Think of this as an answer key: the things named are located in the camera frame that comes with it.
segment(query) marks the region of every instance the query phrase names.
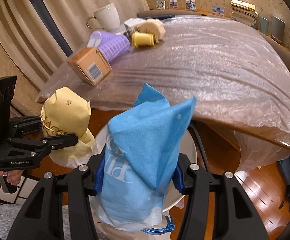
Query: barcode label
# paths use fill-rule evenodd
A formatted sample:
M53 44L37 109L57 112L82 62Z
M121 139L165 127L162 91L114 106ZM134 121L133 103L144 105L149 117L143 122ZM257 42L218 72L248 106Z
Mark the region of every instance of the barcode label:
M102 77L103 73L100 71L100 69L98 68L98 66L95 64L95 62L93 64L91 64L87 69L86 69L87 73L89 74L89 76L94 80L97 81L99 78Z

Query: photo of person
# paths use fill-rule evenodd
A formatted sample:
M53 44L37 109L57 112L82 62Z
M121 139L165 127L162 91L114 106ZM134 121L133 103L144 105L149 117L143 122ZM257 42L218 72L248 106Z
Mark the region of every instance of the photo of person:
M177 0L169 0L169 8L170 9L178 9L178 2L177 2Z
M225 8L223 7L218 7L218 6L213 6L213 14L215 15L220 15L224 16Z
M186 9L187 10L196 10L195 0L186 0Z
M157 1L156 3L156 9L165 9L166 2L165 1Z

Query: metal screw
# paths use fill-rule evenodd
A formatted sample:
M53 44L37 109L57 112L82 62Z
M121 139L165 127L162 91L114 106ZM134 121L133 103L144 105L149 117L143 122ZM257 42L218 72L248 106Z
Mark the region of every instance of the metal screw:
M79 169L80 171L86 171L86 170L88 169L88 166L85 165L85 164L83 164L83 165L79 166L78 169Z
M226 171L225 172L225 176L229 179L231 179L232 177L234 177L234 174L232 174L230 171Z
M190 164L189 167L190 167L193 171L197 171L197 170L199 170L199 165L196 164L196 163L192 163L192 164Z
M51 177L53 177L53 173L51 173L50 171L44 174L45 179L50 179Z

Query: blue drawstring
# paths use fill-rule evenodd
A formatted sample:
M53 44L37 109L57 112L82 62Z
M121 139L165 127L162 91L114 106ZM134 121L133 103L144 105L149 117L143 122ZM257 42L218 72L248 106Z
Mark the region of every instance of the blue drawstring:
M165 218L167 220L167 226L165 228L143 229L142 231L146 234L153 235L153 236L159 236L159 235L163 235L167 232L173 231L175 229L174 219L172 217L170 217L171 221L169 221L168 216L165 216Z

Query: gold handle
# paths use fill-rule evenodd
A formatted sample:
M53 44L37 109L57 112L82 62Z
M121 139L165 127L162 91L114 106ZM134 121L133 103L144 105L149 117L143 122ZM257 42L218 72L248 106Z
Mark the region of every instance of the gold handle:
M90 27L90 26L88 25L88 22L89 22L90 19L93 19L93 18L94 18L94 19L97 19L95 15L89 17L89 18L86 20L86 26L87 26L88 28L92 29L92 30L104 29L103 27L98 27L98 28Z

